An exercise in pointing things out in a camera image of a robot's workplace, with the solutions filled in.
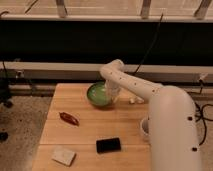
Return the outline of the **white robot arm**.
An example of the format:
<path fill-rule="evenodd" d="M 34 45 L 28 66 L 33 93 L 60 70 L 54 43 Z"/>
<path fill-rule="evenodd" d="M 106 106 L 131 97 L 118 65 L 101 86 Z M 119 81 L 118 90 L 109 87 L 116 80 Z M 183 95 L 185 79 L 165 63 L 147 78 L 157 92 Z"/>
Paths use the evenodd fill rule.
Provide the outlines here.
<path fill-rule="evenodd" d="M 183 89 L 126 74 L 119 60 L 103 65 L 111 96 L 122 87 L 148 102 L 151 171 L 202 171 L 195 102 Z"/>

